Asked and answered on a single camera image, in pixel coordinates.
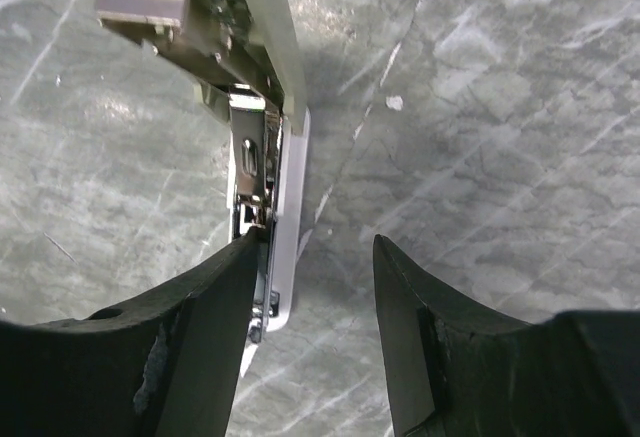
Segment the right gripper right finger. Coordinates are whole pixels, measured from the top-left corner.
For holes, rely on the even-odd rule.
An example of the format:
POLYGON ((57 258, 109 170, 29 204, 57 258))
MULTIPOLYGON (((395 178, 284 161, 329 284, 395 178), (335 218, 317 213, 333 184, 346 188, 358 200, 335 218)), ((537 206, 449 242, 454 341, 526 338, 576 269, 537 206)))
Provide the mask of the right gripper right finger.
POLYGON ((396 435, 638 434, 637 312, 529 324, 457 291, 381 235, 373 268, 396 435))

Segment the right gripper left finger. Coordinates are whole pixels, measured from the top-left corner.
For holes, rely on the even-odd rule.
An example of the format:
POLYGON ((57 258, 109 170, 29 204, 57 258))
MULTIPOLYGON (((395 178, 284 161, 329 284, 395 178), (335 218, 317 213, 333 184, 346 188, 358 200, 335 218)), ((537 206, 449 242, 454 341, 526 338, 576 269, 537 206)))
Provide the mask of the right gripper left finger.
POLYGON ((5 436, 222 436, 262 234, 84 320, 1 325, 5 436))

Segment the beige white stapler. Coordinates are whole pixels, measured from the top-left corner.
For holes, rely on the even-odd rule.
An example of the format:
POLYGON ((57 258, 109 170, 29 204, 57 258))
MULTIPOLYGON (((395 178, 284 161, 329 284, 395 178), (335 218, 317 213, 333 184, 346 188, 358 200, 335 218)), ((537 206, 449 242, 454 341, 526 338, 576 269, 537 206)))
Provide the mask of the beige white stapler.
POLYGON ((95 0, 99 23, 189 75, 230 132, 229 236, 262 232, 248 336, 293 306, 310 115, 288 0, 95 0))

